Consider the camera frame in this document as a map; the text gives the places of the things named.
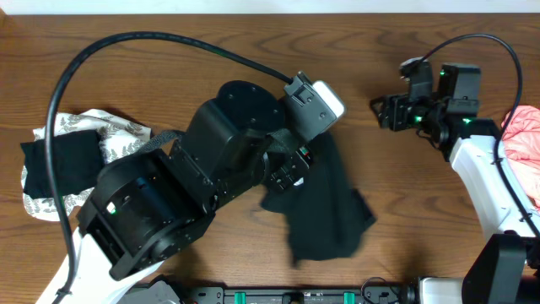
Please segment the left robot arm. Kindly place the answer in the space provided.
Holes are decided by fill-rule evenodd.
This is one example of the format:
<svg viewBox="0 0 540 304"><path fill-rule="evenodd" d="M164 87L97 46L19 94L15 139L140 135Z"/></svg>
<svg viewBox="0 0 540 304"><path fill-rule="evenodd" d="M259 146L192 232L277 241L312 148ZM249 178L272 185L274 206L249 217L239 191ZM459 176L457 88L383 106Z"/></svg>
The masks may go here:
<svg viewBox="0 0 540 304"><path fill-rule="evenodd" d="M99 174L78 212L75 270L62 266L42 303L116 303L201 238L218 209L263 185L283 193L311 168L317 112L340 108L322 82L295 79L284 97L224 84L184 132L169 131Z"/></svg>

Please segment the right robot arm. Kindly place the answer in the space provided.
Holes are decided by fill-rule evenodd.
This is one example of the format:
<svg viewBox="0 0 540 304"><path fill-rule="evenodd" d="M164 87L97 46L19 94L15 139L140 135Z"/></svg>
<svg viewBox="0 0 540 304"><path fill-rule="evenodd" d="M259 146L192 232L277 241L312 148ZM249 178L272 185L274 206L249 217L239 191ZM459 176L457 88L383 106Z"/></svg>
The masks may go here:
<svg viewBox="0 0 540 304"><path fill-rule="evenodd" d="M539 213L510 168L501 131L478 117L481 69L445 63L434 80L428 61L399 68L408 92L370 106L381 128L414 129L439 150L461 178L487 242L462 278L424 277L402 291L403 303L537 303Z"/></svg>

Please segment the folded black cloth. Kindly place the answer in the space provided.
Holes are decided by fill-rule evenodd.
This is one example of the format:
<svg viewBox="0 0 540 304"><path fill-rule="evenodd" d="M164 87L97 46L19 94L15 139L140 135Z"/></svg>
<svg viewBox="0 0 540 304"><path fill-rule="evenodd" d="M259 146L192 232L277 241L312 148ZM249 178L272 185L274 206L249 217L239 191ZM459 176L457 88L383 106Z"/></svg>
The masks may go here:
<svg viewBox="0 0 540 304"><path fill-rule="evenodd" d="M57 136L54 141L54 165L58 190L62 196L77 194L94 187L104 166L100 135L84 130ZM51 198L46 177L44 140L21 143L27 170L24 193L32 199Z"/></svg>

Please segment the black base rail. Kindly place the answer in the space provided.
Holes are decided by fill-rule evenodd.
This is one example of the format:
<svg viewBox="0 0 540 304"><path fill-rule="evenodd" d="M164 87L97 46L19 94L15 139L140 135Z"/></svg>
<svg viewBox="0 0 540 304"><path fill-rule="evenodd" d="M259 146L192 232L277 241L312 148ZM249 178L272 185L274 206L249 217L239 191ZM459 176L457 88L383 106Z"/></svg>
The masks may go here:
<svg viewBox="0 0 540 304"><path fill-rule="evenodd" d="M186 286L160 275L137 283L124 295L124 304L419 304L414 284L399 285L370 278L351 288Z"/></svg>

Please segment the white fern-print cloth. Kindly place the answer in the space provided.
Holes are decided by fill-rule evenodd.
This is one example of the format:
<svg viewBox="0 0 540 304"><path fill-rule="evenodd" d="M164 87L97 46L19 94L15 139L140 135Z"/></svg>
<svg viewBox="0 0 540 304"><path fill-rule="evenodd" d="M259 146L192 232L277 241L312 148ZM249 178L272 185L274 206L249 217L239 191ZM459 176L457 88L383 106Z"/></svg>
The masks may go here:
<svg viewBox="0 0 540 304"><path fill-rule="evenodd" d="M60 112L55 122L55 136L85 130L94 130L100 136L99 148L105 164L133 154L146 144L151 137L151 128L113 115L107 111L91 109L82 114ZM63 197L70 215L74 207L82 206L93 190L87 188L79 193ZM46 221L59 221L52 198L31 198L23 194L24 209L27 214Z"/></svg>

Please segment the black t-shirt with logo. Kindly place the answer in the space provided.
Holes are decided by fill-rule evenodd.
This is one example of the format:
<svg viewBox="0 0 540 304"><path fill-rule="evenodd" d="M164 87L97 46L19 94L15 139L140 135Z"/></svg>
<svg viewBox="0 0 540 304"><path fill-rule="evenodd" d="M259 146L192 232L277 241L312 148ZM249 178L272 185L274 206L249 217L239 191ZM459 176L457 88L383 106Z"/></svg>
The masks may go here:
<svg viewBox="0 0 540 304"><path fill-rule="evenodd" d="M269 190L261 201L266 211L285 216L295 268L305 260L353 256L376 222L359 190L350 186L333 136L317 136L310 149L316 161L305 181L284 193Z"/></svg>

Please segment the pink crumpled cloth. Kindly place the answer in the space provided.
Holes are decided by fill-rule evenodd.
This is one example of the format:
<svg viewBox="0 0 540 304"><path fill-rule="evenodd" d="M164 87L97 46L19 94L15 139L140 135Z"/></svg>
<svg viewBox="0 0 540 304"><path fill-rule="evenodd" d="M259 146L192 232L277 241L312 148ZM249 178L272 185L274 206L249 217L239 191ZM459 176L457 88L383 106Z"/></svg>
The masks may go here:
<svg viewBox="0 0 540 304"><path fill-rule="evenodd" d="M505 153L526 195L539 209L539 110L534 106L518 106L503 133Z"/></svg>

